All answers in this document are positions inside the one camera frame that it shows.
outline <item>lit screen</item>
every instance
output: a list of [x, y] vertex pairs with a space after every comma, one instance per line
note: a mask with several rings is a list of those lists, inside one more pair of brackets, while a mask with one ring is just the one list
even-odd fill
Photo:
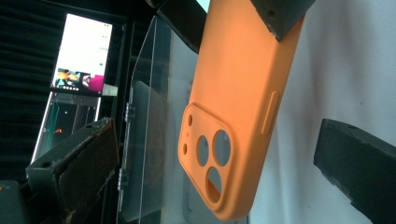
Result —
[[112, 25], [67, 14], [51, 87], [101, 94]]

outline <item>silicone phone case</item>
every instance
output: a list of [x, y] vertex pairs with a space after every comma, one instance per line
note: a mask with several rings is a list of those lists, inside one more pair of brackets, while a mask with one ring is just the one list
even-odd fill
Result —
[[[210, 3], [178, 157], [219, 219], [245, 217], [253, 204], [303, 20], [277, 42], [250, 0]], [[220, 131], [231, 146], [225, 164], [215, 149]], [[198, 149], [203, 136], [206, 162]], [[211, 181], [213, 170], [220, 187]]]

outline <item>metal hinge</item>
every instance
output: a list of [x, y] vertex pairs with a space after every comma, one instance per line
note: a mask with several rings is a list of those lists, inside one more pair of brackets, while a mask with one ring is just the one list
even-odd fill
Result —
[[120, 175], [119, 175], [119, 184], [118, 184], [118, 190], [124, 189], [126, 186], [128, 186], [128, 176], [129, 173], [125, 171], [125, 169], [120, 168]]
[[134, 118], [134, 106], [126, 103], [125, 106], [125, 122], [129, 123]]

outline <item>phone case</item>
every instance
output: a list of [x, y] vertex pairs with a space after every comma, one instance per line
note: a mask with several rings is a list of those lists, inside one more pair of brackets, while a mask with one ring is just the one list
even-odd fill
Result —
[[253, 204], [303, 20], [277, 42], [250, 0], [210, 3], [178, 157], [221, 220]]

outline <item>white wall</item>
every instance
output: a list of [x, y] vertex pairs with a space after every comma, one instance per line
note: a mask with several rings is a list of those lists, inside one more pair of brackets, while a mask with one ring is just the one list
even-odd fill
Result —
[[396, 1], [317, 0], [304, 22], [251, 223], [371, 223], [314, 166], [321, 120], [396, 146]]

